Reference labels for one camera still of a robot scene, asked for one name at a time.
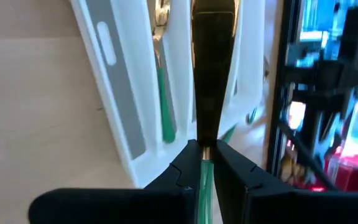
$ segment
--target wooden surface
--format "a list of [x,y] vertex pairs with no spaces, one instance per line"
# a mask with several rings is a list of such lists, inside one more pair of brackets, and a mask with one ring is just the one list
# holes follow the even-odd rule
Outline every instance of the wooden surface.
[[[267,0],[268,53],[276,8]],[[265,89],[271,98],[271,84]],[[231,144],[263,164],[269,116],[259,117],[240,124]],[[32,199],[58,187],[132,185],[68,1],[0,0],[0,223],[27,223]],[[215,200],[215,223],[217,208]]]

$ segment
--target brass handle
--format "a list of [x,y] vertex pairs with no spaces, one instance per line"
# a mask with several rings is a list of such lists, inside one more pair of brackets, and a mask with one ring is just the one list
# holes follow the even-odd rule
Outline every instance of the brass handle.
[[226,92],[238,0],[192,0],[191,51],[196,94],[197,140],[204,148],[216,144]]

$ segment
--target gray panel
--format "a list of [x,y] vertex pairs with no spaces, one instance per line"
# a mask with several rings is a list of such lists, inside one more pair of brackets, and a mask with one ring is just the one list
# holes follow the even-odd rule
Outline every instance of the gray panel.
[[197,112],[196,112],[196,94],[193,91],[193,116],[191,117],[191,121],[195,122],[197,120]]
[[[111,88],[118,107],[118,113],[124,128],[124,132],[129,145],[129,150],[133,159],[142,155],[146,151],[145,140],[142,135],[139,116],[134,102],[134,95],[131,91],[131,83],[129,82],[128,71],[125,65],[122,53],[121,43],[119,41],[116,23],[114,21],[113,11],[109,0],[86,0],[89,13],[91,15],[93,27],[96,28],[98,22],[105,22],[110,31],[114,52],[116,54],[117,63],[110,66],[106,62],[103,55],[104,65],[106,67]],[[99,45],[101,41],[96,31]]]
[[237,82],[237,80],[236,80],[236,84],[234,84],[234,93],[233,93],[233,95],[236,95],[236,94],[237,94],[238,88],[239,88],[239,84],[238,84],[238,82]]

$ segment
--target cable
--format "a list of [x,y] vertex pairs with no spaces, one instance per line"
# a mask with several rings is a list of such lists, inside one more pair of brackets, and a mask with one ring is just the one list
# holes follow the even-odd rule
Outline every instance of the cable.
[[291,173],[290,173],[290,175],[287,177],[287,179],[284,181],[284,183],[290,183],[290,180],[291,179],[294,179],[294,177],[295,177],[295,162],[294,162],[294,160],[293,159],[291,159]]
[[291,140],[298,153],[305,158],[308,166],[312,169],[317,178],[320,179],[320,181],[322,181],[322,183],[327,187],[327,189],[337,191],[337,187],[335,187],[335,185],[330,181],[330,179],[323,172],[323,170],[321,170],[317,162],[314,161],[313,158],[311,158],[306,146],[299,140],[299,137],[293,135],[293,131],[287,125],[287,123],[280,120],[278,121],[278,127],[287,136],[287,138]]

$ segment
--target green tube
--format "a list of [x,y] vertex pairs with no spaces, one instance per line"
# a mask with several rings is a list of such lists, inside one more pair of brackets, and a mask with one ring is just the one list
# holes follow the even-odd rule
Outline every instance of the green tube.
[[[229,142],[236,126],[223,137]],[[214,164],[212,161],[201,161],[200,196],[198,200],[198,223],[212,224],[212,189],[214,184]]]
[[161,122],[162,122],[162,139],[171,143],[175,140],[175,130],[169,112],[168,100],[165,91],[164,77],[162,68],[158,68],[158,89],[160,93],[160,108],[161,108]]

